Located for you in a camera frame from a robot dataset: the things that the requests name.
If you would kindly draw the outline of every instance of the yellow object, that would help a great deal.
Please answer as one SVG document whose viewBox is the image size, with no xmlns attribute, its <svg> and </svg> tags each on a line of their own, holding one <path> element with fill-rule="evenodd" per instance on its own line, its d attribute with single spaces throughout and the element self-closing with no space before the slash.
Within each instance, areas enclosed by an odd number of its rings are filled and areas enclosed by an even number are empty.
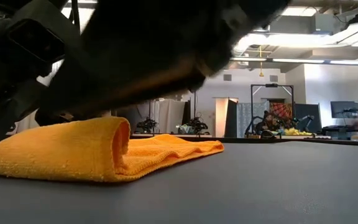
<svg viewBox="0 0 358 224">
<path fill-rule="evenodd" d="M 0 142 L 0 175 L 29 179 L 132 181 L 177 162 L 224 150 L 218 141 L 171 135 L 129 140 L 124 118 L 104 117 L 24 131 Z"/>
<path fill-rule="evenodd" d="M 291 135 L 304 135 L 304 136 L 312 135 L 311 133 L 307 133 L 306 131 L 300 132 L 299 130 L 297 130 L 295 128 L 285 129 L 284 134 L 289 135 L 289 136 L 291 136 Z"/>
</svg>

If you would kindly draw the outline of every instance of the gray table surface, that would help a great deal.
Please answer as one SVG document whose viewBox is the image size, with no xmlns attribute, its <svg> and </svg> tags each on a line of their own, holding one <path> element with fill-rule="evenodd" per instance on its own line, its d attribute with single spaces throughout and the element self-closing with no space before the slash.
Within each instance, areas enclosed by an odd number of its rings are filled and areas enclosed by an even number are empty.
<svg viewBox="0 0 358 224">
<path fill-rule="evenodd" d="M 0 177 L 0 223 L 358 223 L 358 147 L 225 144 L 119 185 Z"/>
</svg>

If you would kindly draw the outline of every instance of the orange towel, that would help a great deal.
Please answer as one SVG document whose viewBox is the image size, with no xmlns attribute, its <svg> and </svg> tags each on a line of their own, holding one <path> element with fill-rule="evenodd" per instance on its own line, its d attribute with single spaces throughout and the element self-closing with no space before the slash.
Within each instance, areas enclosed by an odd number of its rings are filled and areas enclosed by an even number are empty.
<svg viewBox="0 0 358 224">
<path fill-rule="evenodd" d="M 0 175 L 47 180 L 132 181 L 177 162 L 222 152 L 217 141 L 171 135 L 129 140 L 124 118 L 30 129 L 0 142 Z"/>
</svg>

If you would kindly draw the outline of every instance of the metal frame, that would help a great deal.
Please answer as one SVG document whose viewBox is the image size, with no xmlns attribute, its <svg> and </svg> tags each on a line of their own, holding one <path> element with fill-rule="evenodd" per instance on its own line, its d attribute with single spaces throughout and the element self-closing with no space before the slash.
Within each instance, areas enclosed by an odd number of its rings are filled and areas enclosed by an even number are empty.
<svg viewBox="0 0 358 224">
<path fill-rule="evenodd" d="M 291 96 L 291 103 L 292 103 L 292 115 L 294 115 L 295 113 L 295 101 L 293 98 L 293 85 L 278 85 L 278 84 L 251 84 L 251 118 L 254 117 L 254 95 L 262 88 L 262 87 L 266 87 L 266 88 L 278 88 L 278 87 L 282 87 L 290 96 Z M 291 92 L 288 91 L 286 89 L 286 87 L 291 88 Z"/>
</svg>

